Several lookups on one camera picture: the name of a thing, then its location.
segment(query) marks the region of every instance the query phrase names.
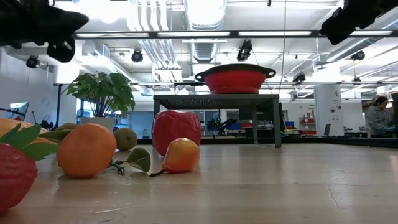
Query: potted plant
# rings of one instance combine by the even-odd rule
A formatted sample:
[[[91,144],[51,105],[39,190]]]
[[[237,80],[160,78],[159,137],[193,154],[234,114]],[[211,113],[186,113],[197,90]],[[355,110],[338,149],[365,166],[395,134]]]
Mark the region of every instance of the potted plant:
[[[100,124],[112,132],[114,121],[109,115],[115,111],[124,114],[136,105],[129,80],[119,73],[80,75],[68,86],[67,95],[90,102],[94,118],[80,118],[81,124]]]

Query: strawberry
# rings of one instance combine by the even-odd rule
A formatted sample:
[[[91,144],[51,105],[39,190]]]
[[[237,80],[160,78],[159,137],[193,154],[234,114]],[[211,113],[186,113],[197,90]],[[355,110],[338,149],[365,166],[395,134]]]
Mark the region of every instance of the strawberry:
[[[29,192],[37,177],[35,161],[58,149],[54,144],[30,144],[40,133],[39,125],[18,132],[20,126],[0,138],[0,213],[18,205]]]

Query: table leg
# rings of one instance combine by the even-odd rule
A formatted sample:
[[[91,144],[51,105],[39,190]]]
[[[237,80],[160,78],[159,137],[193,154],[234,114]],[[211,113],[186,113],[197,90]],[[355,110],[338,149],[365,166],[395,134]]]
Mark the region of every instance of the table leg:
[[[253,120],[253,142],[254,144],[258,144],[259,136],[257,130],[257,110],[252,110],[251,119]]]
[[[280,114],[279,100],[274,99],[272,106],[274,107],[274,131],[275,131],[275,147],[282,147],[282,136],[280,134]]]
[[[160,112],[160,100],[155,100],[154,102],[154,118],[157,115],[157,113]]]

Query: metal table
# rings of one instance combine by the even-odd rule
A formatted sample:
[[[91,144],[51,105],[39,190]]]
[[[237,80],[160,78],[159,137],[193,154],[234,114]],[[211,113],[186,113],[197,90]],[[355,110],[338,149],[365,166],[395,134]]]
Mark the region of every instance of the metal table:
[[[275,146],[281,147],[279,95],[221,94],[221,95],[154,95],[154,116],[160,106],[171,110],[252,109],[253,124],[257,124],[257,110],[274,109]],[[253,125],[254,143],[258,143],[257,125]]]

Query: person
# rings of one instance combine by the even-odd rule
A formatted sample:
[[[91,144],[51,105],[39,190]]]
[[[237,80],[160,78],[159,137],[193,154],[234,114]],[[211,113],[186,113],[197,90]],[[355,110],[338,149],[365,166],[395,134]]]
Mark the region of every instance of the person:
[[[371,130],[372,138],[386,138],[386,132],[389,126],[392,126],[392,116],[385,109],[388,99],[385,96],[379,96],[372,106],[366,112],[366,119]]]

